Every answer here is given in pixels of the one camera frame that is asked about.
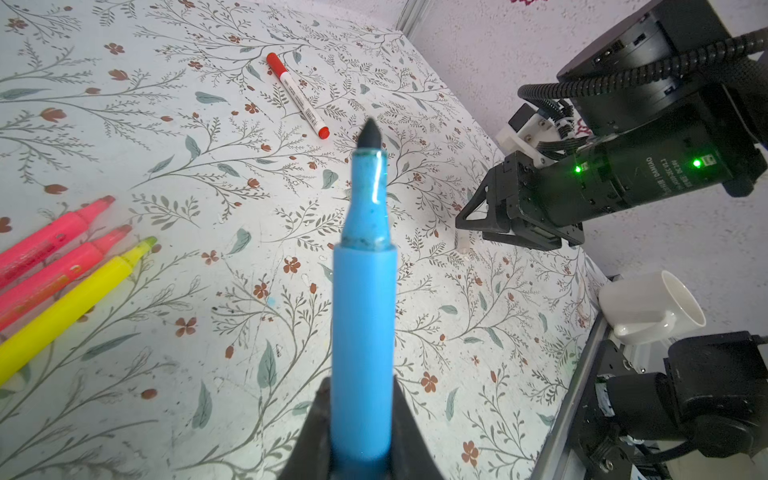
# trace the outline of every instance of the red marker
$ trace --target red marker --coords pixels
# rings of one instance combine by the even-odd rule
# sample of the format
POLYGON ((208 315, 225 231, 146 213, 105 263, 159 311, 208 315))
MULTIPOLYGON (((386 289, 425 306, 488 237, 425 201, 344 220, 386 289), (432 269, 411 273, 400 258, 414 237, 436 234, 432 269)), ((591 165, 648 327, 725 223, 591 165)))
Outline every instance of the red marker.
POLYGON ((85 208, 61 215, 47 227, 0 253, 0 289, 85 232, 112 202, 114 197, 107 195, 85 208))
POLYGON ((5 292, 0 296, 0 330, 96 266, 130 231, 130 225, 123 225, 102 238, 83 243, 5 292))
POLYGON ((293 99, 293 101, 296 102, 296 105, 299 106, 299 111, 301 111, 302 115, 304 115, 306 121, 312 125, 312 129, 315 131, 317 136, 323 140, 328 138, 331 135, 331 130, 328 129, 320 115, 315 111, 314 108, 312 108, 310 101, 306 99, 303 93, 301 93, 299 85, 296 84, 296 81, 293 80, 293 77, 290 76, 286 66, 283 65, 283 63, 274 53, 270 53, 266 56, 266 62, 270 65, 272 71, 275 72, 275 75, 277 75, 277 77, 280 79, 280 83, 282 83, 285 89, 288 90, 288 94, 293 99))

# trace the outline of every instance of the robotic arm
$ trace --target robotic arm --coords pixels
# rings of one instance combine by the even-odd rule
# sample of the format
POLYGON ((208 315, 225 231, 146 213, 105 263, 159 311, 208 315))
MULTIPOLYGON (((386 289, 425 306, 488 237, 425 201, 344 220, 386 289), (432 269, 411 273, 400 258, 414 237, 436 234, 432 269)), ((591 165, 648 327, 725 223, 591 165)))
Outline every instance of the robotic arm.
POLYGON ((518 90, 537 110, 524 104, 509 121, 515 151, 456 227, 554 250, 561 239, 581 245, 582 222, 619 210, 713 184, 749 195, 766 170, 756 144, 768 144, 768 65, 747 56, 766 41, 768 28, 731 38, 707 0, 653 0, 587 46, 559 83, 518 90), (574 108, 593 136, 574 136, 574 108), (560 139, 541 141, 544 129, 560 139), (486 217, 470 220, 483 203, 486 217))

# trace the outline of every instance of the blue marker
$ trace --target blue marker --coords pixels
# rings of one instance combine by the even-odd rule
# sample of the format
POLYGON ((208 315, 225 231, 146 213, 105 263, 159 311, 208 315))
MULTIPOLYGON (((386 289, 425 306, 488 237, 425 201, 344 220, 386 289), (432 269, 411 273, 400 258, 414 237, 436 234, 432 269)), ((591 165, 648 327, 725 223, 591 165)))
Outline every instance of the blue marker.
POLYGON ((333 249, 331 449, 337 478, 382 478, 392 441, 397 249, 386 152, 369 119, 352 154, 352 201, 333 249))

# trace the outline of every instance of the mug handle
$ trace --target mug handle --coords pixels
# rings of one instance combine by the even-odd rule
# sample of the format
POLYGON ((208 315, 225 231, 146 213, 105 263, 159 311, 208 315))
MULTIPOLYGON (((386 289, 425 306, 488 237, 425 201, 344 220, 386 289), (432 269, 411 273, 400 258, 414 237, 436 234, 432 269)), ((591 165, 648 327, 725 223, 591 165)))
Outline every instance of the mug handle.
MULTIPOLYGON (((664 318, 660 322, 657 322, 646 329, 642 329, 639 332, 632 332, 626 335, 616 334, 616 338, 625 345, 640 345, 641 343, 650 343, 666 339, 672 334, 672 329, 674 329, 676 321, 677 319, 675 318, 675 315, 672 312, 667 311, 664 312, 664 318)), ((614 328, 614 333, 615 330, 622 326, 624 325, 617 325, 614 328)))

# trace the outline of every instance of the white wall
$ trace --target white wall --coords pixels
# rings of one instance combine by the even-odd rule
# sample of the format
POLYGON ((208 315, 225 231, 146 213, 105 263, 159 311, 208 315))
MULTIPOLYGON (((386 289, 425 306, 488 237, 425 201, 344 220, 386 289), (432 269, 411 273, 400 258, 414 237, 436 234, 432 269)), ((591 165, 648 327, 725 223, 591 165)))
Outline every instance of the white wall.
MULTIPOLYGON (((731 34, 768 25, 768 0, 711 0, 731 34)), ((521 104, 518 87, 555 81, 585 45, 645 0, 434 0, 412 36, 493 136, 521 104)), ((707 333, 768 334, 768 177, 746 199, 710 187, 587 222, 586 250, 606 274, 666 268, 707 313, 707 333)))
POLYGON ((394 28, 407 0, 267 0, 265 5, 281 5, 302 12, 343 18, 364 25, 394 28))

